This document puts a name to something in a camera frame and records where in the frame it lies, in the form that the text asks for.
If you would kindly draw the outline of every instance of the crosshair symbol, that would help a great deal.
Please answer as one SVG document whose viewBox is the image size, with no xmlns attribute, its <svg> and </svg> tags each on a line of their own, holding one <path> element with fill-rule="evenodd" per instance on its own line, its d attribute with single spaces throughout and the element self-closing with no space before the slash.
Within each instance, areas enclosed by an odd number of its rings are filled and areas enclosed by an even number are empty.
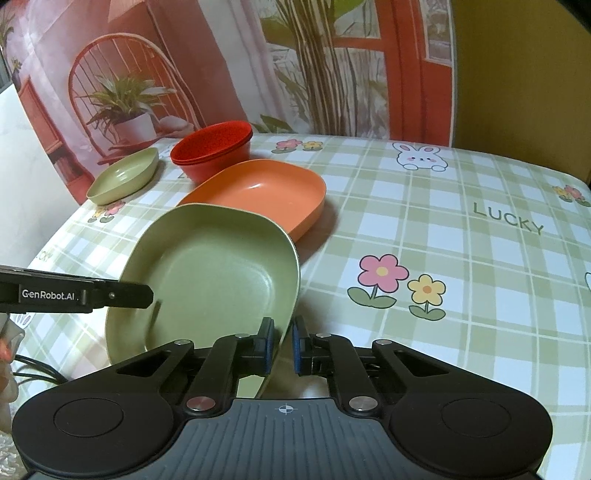
<svg viewBox="0 0 591 480">
<path fill-rule="evenodd" d="M 279 410 L 281 413 L 283 413 L 284 415 L 287 415 L 288 413 L 293 412 L 294 410 L 297 410 L 297 408 L 292 407 L 291 405 L 288 405 L 287 403 L 285 405 L 282 405 L 279 408 L 276 408 L 276 410 Z"/>
</svg>

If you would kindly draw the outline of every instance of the cartoon bunny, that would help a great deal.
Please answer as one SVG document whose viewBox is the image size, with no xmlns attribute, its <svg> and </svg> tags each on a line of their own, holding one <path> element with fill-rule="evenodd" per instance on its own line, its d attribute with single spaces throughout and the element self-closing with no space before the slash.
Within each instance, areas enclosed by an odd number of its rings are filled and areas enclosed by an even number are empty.
<svg viewBox="0 0 591 480">
<path fill-rule="evenodd" d="M 437 147 L 421 147 L 416 150 L 405 143 L 395 143 L 394 148 L 400 152 L 397 161 L 407 170 L 430 168 L 433 171 L 445 171 L 447 162 L 439 155 Z"/>
</svg>

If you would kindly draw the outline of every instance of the table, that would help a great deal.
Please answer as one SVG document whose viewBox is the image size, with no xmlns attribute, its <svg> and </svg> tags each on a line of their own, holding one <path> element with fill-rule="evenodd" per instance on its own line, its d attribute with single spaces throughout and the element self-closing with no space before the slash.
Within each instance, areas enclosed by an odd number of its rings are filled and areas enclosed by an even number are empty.
<svg viewBox="0 0 591 480">
<path fill-rule="evenodd" d="M 162 163 L 147 188 L 107 209 L 86 202 L 30 267 L 118 278 L 142 233 L 194 188 L 170 162 L 175 142 L 154 145 Z M 357 346 L 391 338 L 531 394 L 554 423 L 542 476 L 591 476 L 582 182 L 492 155 L 359 138 L 255 135 L 251 153 L 326 183 L 323 214 L 297 244 L 297 312 L 311 332 Z M 20 353 L 73 378 L 104 368 L 105 316 L 36 314 Z M 45 388 L 27 384 L 17 405 Z"/>
</svg>

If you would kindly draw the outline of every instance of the painted chair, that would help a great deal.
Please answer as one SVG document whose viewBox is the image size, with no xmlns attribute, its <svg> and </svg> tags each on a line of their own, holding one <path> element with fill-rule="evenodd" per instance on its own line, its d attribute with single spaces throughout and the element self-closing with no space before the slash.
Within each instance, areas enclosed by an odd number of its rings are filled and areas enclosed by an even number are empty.
<svg viewBox="0 0 591 480">
<path fill-rule="evenodd" d="M 99 110 L 93 105 L 92 99 L 86 97 L 103 89 L 98 78 L 120 78 L 127 75 L 152 79 L 156 86 L 174 89 L 174 93 L 160 97 L 162 105 L 154 108 L 157 119 L 175 116 L 192 124 L 196 129 L 204 125 L 199 108 L 187 94 L 188 88 L 162 50 L 140 35 L 103 35 L 90 42 L 77 55 L 68 78 L 72 108 L 90 143 L 103 157 L 99 165 L 112 164 L 134 151 L 149 146 L 146 142 L 130 145 L 126 139 L 119 137 L 113 126 L 104 129 L 103 125 L 99 125 L 98 128 L 94 124 L 87 125 Z M 162 131 L 157 134 L 155 140 L 171 135 Z"/>
</svg>

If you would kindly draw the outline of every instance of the orange plate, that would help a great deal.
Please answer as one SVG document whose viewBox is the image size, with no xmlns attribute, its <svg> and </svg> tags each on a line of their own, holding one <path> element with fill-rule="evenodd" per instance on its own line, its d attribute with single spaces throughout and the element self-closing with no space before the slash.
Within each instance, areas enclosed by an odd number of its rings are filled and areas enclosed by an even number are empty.
<svg viewBox="0 0 591 480">
<path fill-rule="evenodd" d="M 203 182 L 182 199 L 213 203 L 270 218 L 295 242 L 318 220 L 326 185 L 313 171 L 277 160 L 248 160 Z"/>
</svg>

